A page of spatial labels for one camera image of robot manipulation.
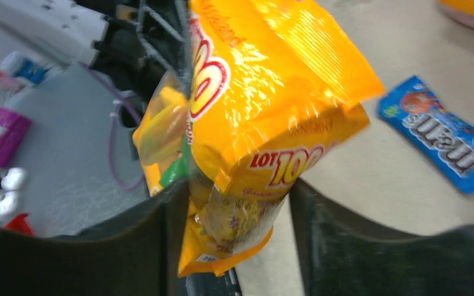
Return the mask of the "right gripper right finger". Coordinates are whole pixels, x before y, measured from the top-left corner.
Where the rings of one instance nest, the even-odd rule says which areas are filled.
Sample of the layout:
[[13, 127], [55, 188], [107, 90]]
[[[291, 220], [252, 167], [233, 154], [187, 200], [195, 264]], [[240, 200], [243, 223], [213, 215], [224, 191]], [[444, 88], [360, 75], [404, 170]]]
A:
[[290, 210], [306, 295], [474, 295], [474, 225], [418, 236], [299, 179]]

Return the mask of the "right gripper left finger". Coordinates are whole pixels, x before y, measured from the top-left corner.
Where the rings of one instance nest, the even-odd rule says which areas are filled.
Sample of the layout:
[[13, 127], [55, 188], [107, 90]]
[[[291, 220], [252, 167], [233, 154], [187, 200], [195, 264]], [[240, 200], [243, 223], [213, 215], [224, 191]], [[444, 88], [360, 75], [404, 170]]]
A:
[[74, 236], [0, 228], [0, 295], [175, 295], [188, 196], [180, 178]]

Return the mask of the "blue m&m's candy pack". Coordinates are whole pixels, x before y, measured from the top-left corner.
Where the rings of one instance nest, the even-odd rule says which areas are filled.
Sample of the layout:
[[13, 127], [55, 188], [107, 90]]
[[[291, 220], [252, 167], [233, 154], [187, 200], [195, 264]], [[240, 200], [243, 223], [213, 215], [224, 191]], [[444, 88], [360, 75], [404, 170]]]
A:
[[412, 142], [461, 192], [474, 193], [474, 126], [412, 76], [378, 102], [378, 116]]

